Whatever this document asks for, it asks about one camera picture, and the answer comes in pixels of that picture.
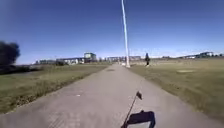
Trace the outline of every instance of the tall pole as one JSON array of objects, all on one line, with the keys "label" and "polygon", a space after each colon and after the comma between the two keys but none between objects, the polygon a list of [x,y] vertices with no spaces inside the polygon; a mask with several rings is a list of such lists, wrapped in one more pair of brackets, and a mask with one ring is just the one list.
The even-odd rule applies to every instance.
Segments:
[{"label": "tall pole", "polygon": [[121,0],[122,12],[123,12],[123,22],[124,22],[124,39],[125,39],[125,49],[126,49],[126,67],[130,67],[129,63],[129,50],[128,50],[128,35],[127,35],[127,24],[126,24],[126,15],[124,9],[124,0]]}]

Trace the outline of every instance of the tree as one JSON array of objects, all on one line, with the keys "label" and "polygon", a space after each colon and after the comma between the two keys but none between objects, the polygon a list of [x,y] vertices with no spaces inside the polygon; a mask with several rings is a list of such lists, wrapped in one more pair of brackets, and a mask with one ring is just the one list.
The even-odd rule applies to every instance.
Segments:
[{"label": "tree", "polygon": [[149,61],[150,61],[148,53],[146,53],[146,55],[145,55],[145,61],[146,61],[146,65],[148,66],[149,65]]},{"label": "tree", "polygon": [[19,55],[20,50],[18,44],[0,41],[0,68],[14,64]]}]

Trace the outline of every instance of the sky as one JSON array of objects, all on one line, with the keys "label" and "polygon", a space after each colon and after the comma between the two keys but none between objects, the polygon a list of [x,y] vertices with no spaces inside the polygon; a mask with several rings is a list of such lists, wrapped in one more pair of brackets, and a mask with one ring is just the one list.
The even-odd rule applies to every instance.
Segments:
[{"label": "sky", "polygon": [[[223,0],[124,0],[130,55],[224,53]],[[124,56],[121,0],[0,0],[0,40],[17,42],[17,63]]]}]

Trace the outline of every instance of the building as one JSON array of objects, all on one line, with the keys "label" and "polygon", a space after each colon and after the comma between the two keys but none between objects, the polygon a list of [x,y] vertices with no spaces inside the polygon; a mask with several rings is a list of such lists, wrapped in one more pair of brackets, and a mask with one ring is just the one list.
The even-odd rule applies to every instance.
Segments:
[{"label": "building", "polygon": [[[125,56],[107,57],[106,60],[110,61],[110,62],[121,62],[121,61],[126,61],[126,57]],[[141,60],[141,56],[129,56],[129,60],[130,61],[138,61],[138,60]]]},{"label": "building", "polygon": [[94,54],[94,53],[85,53],[84,58],[85,58],[85,63],[97,61],[96,54]]},{"label": "building", "polygon": [[56,64],[57,61],[64,62],[69,65],[74,65],[74,64],[96,62],[97,59],[96,59],[96,54],[85,53],[84,57],[58,58],[56,60],[39,60],[39,61],[36,61],[36,64]]},{"label": "building", "polygon": [[74,65],[74,64],[83,64],[85,63],[85,58],[84,57],[75,57],[75,58],[60,58],[57,59],[57,61],[63,61],[69,65]]},{"label": "building", "polygon": [[214,56],[213,52],[202,52],[202,53],[199,53],[199,54],[196,54],[196,55],[181,56],[181,57],[178,57],[178,58],[194,59],[194,58],[207,58],[207,57],[212,57],[212,56]]}]

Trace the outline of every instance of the paved path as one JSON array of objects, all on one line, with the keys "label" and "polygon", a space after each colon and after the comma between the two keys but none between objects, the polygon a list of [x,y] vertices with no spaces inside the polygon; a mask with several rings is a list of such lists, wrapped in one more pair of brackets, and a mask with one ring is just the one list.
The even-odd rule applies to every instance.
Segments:
[{"label": "paved path", "polygon": [[120,128],[136,91],[132,112],[153,111],[155,128],[224,128],[126,68],[108,69],[1,115],[0,128]]}]

